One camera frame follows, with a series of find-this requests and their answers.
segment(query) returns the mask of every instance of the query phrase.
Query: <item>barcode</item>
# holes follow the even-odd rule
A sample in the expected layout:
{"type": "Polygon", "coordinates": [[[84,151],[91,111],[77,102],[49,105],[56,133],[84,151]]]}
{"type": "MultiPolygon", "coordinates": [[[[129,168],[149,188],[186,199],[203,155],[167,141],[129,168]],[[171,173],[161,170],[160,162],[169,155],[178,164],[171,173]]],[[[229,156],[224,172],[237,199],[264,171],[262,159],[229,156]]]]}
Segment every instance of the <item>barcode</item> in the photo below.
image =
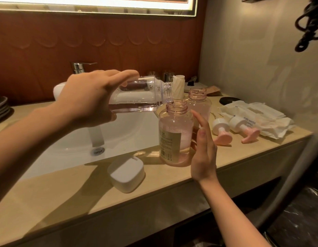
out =
{"type": "Polygon", "coordinates": [[[170,152],[165,152],[164,150],[161,150],[161,156],[167,160],[172,160],[172,154],[170,152]]]}

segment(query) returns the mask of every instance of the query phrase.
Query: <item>stack of plates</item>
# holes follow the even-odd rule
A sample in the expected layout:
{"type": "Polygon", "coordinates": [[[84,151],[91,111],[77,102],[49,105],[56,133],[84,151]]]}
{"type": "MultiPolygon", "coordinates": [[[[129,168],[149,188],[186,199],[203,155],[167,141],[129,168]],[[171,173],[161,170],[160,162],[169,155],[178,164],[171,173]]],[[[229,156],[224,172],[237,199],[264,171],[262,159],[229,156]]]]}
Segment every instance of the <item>stack of plates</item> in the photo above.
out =
{"type": "Polygon", "coordinates": [[[7,97],[0,96],[0,120],[10,112],[10,106],[7,104],[7,97]]]}

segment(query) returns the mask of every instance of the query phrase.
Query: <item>led light strip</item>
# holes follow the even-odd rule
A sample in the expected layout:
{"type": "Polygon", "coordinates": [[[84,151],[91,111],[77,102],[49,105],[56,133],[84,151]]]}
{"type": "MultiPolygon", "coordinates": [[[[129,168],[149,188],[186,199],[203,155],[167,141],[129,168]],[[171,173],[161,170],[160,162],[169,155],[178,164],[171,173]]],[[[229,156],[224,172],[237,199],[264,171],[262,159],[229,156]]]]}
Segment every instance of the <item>led light strip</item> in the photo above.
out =
{"type": "Polygon", "coordinates": [[[0,3],[36,3],[117,8],[155,8],[171,10],[192,10],[193,0],[188,0],[188,3],[169,3],[141,0],[0,0],[0,3]]]}

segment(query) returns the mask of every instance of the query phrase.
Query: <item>dark floor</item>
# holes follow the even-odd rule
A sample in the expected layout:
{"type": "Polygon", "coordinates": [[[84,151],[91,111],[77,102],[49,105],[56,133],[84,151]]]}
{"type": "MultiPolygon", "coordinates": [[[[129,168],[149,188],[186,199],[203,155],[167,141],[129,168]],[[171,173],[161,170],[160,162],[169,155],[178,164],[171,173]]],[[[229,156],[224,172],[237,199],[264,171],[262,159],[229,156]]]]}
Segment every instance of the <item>dark floor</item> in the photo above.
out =
{"type": "Polygon", "coordinates": [[[318,175],[268,230],[280,247],[318,247],[318,175]]]}

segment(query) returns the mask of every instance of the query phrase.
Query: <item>beige countertop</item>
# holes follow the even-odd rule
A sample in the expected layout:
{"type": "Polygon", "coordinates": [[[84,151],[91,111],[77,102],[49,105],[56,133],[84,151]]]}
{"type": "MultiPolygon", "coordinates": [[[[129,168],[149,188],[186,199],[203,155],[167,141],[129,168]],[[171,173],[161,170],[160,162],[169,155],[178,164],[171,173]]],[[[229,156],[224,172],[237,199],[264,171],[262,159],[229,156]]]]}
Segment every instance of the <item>beige countertop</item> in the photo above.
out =
{"type": "MultiPolygon", "coordinates": [[[[220,98],[210,97],[213,112],[221,106],[220,98]]],[[[0,124],[0,131],[22,119],[33,109],[48,104],[50,103],[14,107],[14,114],[0,124]]],[[[210,124],[213,120],[214,116],[211,115],[210,124]]],[[[310,131],[295,127],[281,140],[260,137],[254,143],[242,144],[242,136],[232,134],[230,146],[218,147],[217,167],[219,170],[226,168],[310,135],[310,131]]],[[[116,157],[17,182],[0,203],[0,245],[21,239],[42,228],[121,206],[132,199],[149,196],[160,189],[191,179],[190,167],[178,168],[162,164],[158,158],[158,146],[129,154],[134,154],[144,162],[146,177],[135,191],[128,194],[116,190],[109,181],[107,167],[116,157]]]]}

